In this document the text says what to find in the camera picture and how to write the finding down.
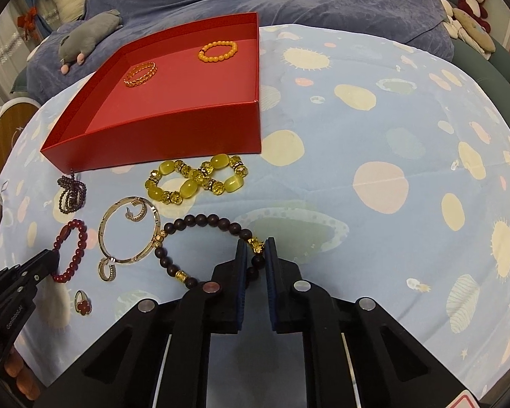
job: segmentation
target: blue blanket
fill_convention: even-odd
[[[40,103],[98,69],[119,47],[140,37],[189,21],[256,11],[261,26],[303,24],[359,32],[428,51],[451,61],[453,45],[440,22],[439,0],[87,0],[85,19],[118,9],[124,28],[102,43],[82,66],[60,73],[58,44],[82,21],[54,32],[30,60],[28,91]]]

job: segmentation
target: orange beaded bracelet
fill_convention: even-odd
[[[205,56],[205,53],[208,49],[211,49],[215,46],[231,46],[231,50],[226,54],[219,56]],[[204,61],[205,63],[216,63],[218,61],[228,60],[233,57],[234,54],[238,52],[238,45],[234,41],[214,41],[213,43],[208,43],[199,51],[199,60]]]

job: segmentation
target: jewelry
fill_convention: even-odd
[[[58,199],[58,209],[61,213],[68,215],[83,207],[87,195],[87,186],[75,179],[74,170],[70,172],[69,178],[62,175],[56,182],[64,189]]]
[[[214,170],[223,169],[230,166],[234,170],[234,175],[228,178],[224,183],[215,180],[210,175]],[[161,189],[157,184],[161,178],[167,174],[176,171],[184,178],[187,178],[179,191],[170,192]],[[164,161],[159,165],[159,170],[152,170],[150,177],[145,182],[148,196],[163,204],[180,205],[183,199],[190,198],[199,189],[210,190],[213,194],[220,195],[225,191],[232,193],[243,186],[243,179],[248,175],[248,168],[243,164],[238,155],[229,157],[221,153],[215,155],[210,161],[204,161],[198,169],[193,169],[190,165],[184,163],[181,159]]]
[[[136,75],[138,72],[144,69],[149,69],[149,71],[142,75],[141,77],[136,78],[135,80],[131,79],[134,75]],[[142,63],[137,65],[134,69],[127,73],[123,81],[127,87],[136,87],[139,86],[140,84],[145,83],[153,75],[155,75],[155,73],[156,64],[154,62]]]
[[[218,215],[186,215],[183,219],[176,219],[174,222],[168,222],[164,224],[163,231],[165,238],[168,235],[174,234],[176,230],[182,231],[187,227],[218,227],[219,230],[226,232],[228,231],[233,236],[238,236],[240,239],[246,241],[253,249],[254,256],[251,258],[251,267],[246,270],[246,287],[250,281],[255,281],[259,277],[259,270],[264,268],[265,259],[262,255],[264,250],[264,242],[258,240],[253,236],[250,230],[242,228],[237,222],[231,223],[227,218],[219,218]],[[155,248],[155,256],[159,259],[161,267],[166,269],[169,276],[175,277],[179,282],[185,284],[189,289],[195,288],[199,281],[189,276],[185,271],[181,270],[180,267],[175,265],[172,259],[168,256],[168,251],[164,247]]]
[[[229,50],[226,54],[219,56],[205,56],[206,51],[215,46],[231,46],[231,50]],[[199,60],[204,61],[205,63],[216,63],[218,61],[228,60],[233,57],[236,52],[238,52],[238,45],[234,41],[214,41],[200,49]]]
[[[117,259],[110,255],[110,253],[107,251],[105,245],[104,245],[104,230],[106,227],[107,220],[110,219],[110,216],[115,213],[115,211],[125,205],[125,204],[131,204],[131,205],[141,205],[142,210],[140,213],[138,213],[136,216],[132,214],[132,212],[127,208],[125,217],[128,220],[131,220],[133,222],[139,222],[141,221],[146,213],[148,208],[153,212],[153,219],[155,219],[155,228],[153,230],[153,236],[151,237],[150,242],[146,245],[146,247],[138,253],[136,256],[132,256],[132,258],[128,259]],[[157,247],[158,244],[162,244],[162,241],[164,240],[164,236],[162,235],[162,232],[160,231],[160,215],[157,211],[156,207],[151,204],[151,202],[145,198],[139,197],[139,196],[129,196],[126,198],[123,198],[119,201],[117,201],[115,204],[113,204],[107,212],[104,214],[104,217],[102,218],[102,221],[100,223],[100,226],[98,227],[98,245],[100,246],[100,250],[102,251],[104,258],[100,260],[98,263],[98,275],[100,278],[105,282],[111,282],[116,277],[116,269],[114,264],[132,264],[134,262],[139,261],[140,259],[143,259],[145,256],[147,256],[147,253],[149,253],[153,248]],[[110,274],[106,275],[104,271],[104,267],[108,266],[110,270]]]
[[[82,316],[87,316],[92,311],[91,301],[84,291],[78,290],[74,298],[75,311]]]
[[[78,247],[75,250],[75,255],[72,256],[72,261],[69,264],[66,271],[61,274],[52,274],[51,277],[55,282],[58,283],[66,283],[75,274],[75,271],[79,267],[79,263],[82,261],[83,255],[85,254],[85,248],[87,247],[87,226],[83,221],[80,221],[79,219],[72,219],[68,224],[66,224],[56,237],[55,243],[53,243],[53,251],[58,253],[60,250],[60,246],[62,243],[68,239],[68,236],[70,236],[70,233],[72,232],[72,229],[77,228],[79,230],[79,241],[78,241]]]

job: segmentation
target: dark garnet bracelet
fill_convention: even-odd
[[[227,218],[219,218],[218,215],[186,215],[183,219],[176,219],[174,222],[168,222],[164,225],[165,238],[168,235],[174,234],[176,231],[183,231],[187,227],[218,227],[223,232],[229,232],[233,236],[238,236],[240,239],[246,241],[253,252],[254,256],[251,258],[251,267],[248,267],[246,271],[246,287],[250,282],[255,281],[259,277],[259,270],[264,268],[265,259],[262,255],[264,249],[264,243],[259,241],[253,236],[250,230],[242,228],[237,222],[231,223]],[[195,288],[199,281],[189,276],[185,271],[181,270],[180,267],[175,265],[172,259],[168,256],[168,251],[164,247],[157,247],[155,249],[155,256],[159,259],[161,267],[166,269],[166,272],[171,277],[175,277],[180,282],[184,283],[189,289]]]
[[[79,219],[73,219],[61,229],[60,233],[56,237],[55,243],[53,244],[53,251],[58,253],[58,251],[60,250],[60,246],[63,244],[65,240],[68,239],[68,236],[70,236],[70,233],[74,228],[77,228],[79,230],[79,241],[78,247],[75,250],[75,255],[72,256],[72,261],[63,274],[51,275],[55,282],[59,282],[62,284],[72,279],[73,275],[75,274],[75,271],[79,267],[79,263],[82,261],[83,255],[85,254],[84,250],[87,247],[87,226],[83,221],[80,221]]]

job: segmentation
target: gray stuffed mouse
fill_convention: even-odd
[[[60,41],[58,56],[63,64],[60,68],[63,75],[68,73],[73,63],[82,65],[99,42],[123,27],[119,15],[116,9],[99,13],[77,26]]]

